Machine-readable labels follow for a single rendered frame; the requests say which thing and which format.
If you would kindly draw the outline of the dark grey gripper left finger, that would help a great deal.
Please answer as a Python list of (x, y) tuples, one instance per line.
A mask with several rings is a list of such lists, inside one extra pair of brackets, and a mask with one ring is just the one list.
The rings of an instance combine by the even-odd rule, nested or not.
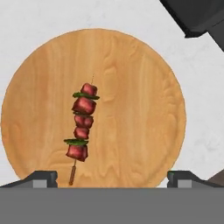
[(57, 178), (56, 171), (34, 171), (24, 179), (2, 185), (2, 188), (57, 188)]

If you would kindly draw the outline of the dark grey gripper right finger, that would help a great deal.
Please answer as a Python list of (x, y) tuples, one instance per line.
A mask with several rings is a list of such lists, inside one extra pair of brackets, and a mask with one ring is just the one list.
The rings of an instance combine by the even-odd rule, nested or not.
[(191, 171), (168, 171), (168, 188), (208, 188), (221, 187), (216, 183), (203, 180), (194, 175)]

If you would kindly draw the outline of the kebab skewer with red meat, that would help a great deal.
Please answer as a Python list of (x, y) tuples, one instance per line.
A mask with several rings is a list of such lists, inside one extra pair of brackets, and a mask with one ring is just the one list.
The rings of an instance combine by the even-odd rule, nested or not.
[(75, 128), (74, 138), (65, 139), (68, 145), (66, 156), (73, 159), (73, 167), (70, 173), (68, 184), (74, 184), (76, 163), (84, 162), (88, 158), (89, 132), (94, 123), (93, 113), (96, 108), (96, 101), (100, 99), (97, 95), (98, 88), (94, 85), (95, 76), (92, 75), (91, 82), (84, 83), (79, 92), (73, 94), (75, 99), (72, 111), (74, 115)]

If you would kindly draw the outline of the black toaster oven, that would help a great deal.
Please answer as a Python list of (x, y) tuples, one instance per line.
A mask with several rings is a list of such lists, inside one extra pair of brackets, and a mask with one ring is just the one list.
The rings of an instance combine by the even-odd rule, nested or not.
[(159, 0), (186, 38), (208, 32), (224, 52), (224, 0)]

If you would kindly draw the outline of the round wooden plate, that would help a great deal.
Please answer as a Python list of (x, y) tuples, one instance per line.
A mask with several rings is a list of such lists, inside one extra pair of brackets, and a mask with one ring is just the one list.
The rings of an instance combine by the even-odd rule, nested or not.
[[(73, 94), (97, 86), (88, 157), (74, 162)], [(2, 106), (7, 158), (21, 178), (55, 170), (61, 187), (155, 187), (176, 162), (186, 130), (180, 85), (144, 42), (86, 29), (53, 38), (13, 75)]]

